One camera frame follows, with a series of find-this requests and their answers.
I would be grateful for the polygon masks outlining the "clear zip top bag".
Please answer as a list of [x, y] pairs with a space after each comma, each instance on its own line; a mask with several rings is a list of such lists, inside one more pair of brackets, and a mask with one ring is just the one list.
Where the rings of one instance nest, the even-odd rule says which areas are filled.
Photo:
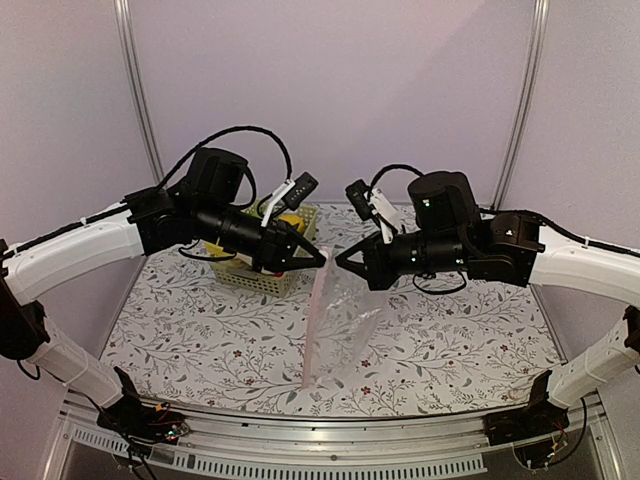
[[355, 370], [358, 357], [387, 313], [387, 301], [356, 275], [337, 266], [333, 249], [316, 271], [309, 309], [301, 386], [316, 387]]

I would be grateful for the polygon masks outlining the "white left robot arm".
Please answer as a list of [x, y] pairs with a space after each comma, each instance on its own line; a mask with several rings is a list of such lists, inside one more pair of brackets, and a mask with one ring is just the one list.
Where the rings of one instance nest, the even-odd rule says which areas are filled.
[[253, 270], [284, 273], [320, 268], [326, 258], [274, 209], [295, 210], [317, 187], [309, 173], [286, 179], [262, 217], [236, 204], [239, 186], [252, 177], [232, 152], [197, 149], [185, 176], [126, 196], [105, 211], [41, 238], [1, 246], [1, 355], [26, 361], [86, 396], [99, 426], [125, 439], [174, 444], [188, 433], [185, 417], [168, 405], [142, 403], [129, 375], [89, 354], [47, 318], [40, 297], [121, 260], [151, 256], [195, 241], [219, 244]]

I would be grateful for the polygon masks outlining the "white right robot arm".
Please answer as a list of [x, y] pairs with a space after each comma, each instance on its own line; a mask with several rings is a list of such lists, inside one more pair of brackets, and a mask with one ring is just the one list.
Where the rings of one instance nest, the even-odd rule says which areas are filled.
[[336, 258], [339, 267], [386, 291], [404, 275], [463, 273], [518, 287], [556, 286], [626, 303], [620, 320], [568, 363], [539, 374], [525, 406], [483, 420], [491, 445], [549, 434], [569, 425], [586, 394], [639, 364], [639, 253], [579, 237], [541, 214], [479, 207], [461, 172], [437, 171], [407, 188], [417, 229], [402, 232], [395, 208], [373, 183], [345, 189], [358, 216], [379, 232]]

